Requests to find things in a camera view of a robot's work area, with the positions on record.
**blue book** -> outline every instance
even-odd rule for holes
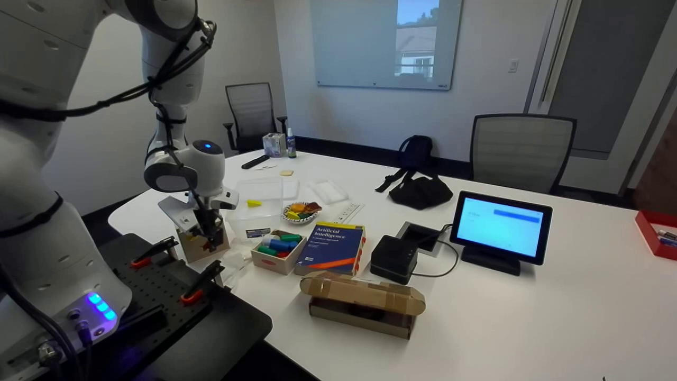
[[[318,223],[298,256],[294,273],[355,273],[360,268],[361,243],[365,227],[360,224]]]

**office chair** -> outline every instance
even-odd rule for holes
[[[573,133],[576,119],[479,115],[471,131],[471,176],[480,182],[554,193]]]
[[[263,149],[261,137],[276,133],[273,94],[269,83],[226,84],[232,123],[225,123],[232,151],[247,152]],[[288,131],[288,117],[278,117],[281,133]]]

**whiteboard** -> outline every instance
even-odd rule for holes
[[[312,0],[319,88],[450,92],[464,0]]]

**stack of books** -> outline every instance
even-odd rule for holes
[[[306,240],[294,273],[332,271],[354,276],[360,268],[365,242],[365,227],[321,220]]]

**black box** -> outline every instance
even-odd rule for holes
[[[409,284],[416,266],[416,243],[383,235],[373,252],[371,271],[398,284]]]

